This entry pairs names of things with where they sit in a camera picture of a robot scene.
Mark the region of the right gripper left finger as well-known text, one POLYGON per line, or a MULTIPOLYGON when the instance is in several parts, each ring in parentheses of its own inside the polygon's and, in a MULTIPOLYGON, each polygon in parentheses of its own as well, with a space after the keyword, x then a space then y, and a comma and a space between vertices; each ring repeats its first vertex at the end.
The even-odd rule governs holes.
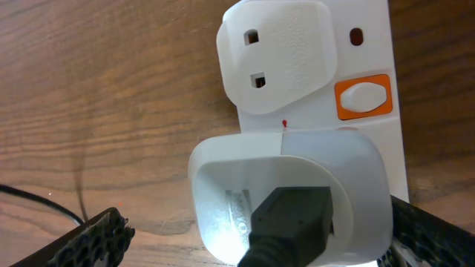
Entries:
POLYGON ((117 267, 134 235, 128 219, 108 208, 12 267, 117 267))

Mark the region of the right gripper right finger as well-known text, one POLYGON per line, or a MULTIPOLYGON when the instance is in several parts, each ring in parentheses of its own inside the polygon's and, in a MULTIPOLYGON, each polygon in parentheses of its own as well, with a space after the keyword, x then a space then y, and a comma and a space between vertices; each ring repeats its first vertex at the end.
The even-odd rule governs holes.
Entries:
POLYGON ((376 260, 389 266, 474 266, 474 235, 395 196, 393 236, 376 260))

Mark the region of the white power strip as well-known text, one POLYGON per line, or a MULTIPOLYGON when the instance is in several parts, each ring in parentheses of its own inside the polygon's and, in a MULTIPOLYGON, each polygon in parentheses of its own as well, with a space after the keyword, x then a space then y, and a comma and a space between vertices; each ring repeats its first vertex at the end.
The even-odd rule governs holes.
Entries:
POLYGON ((223 14, 216 45, 243 132, 360 131, 381 153, 390 192, 408 199, 387 1, 239 1, 223 14), (390 77, 393 110, 340 120, 335 84, 379 74, 390 77))

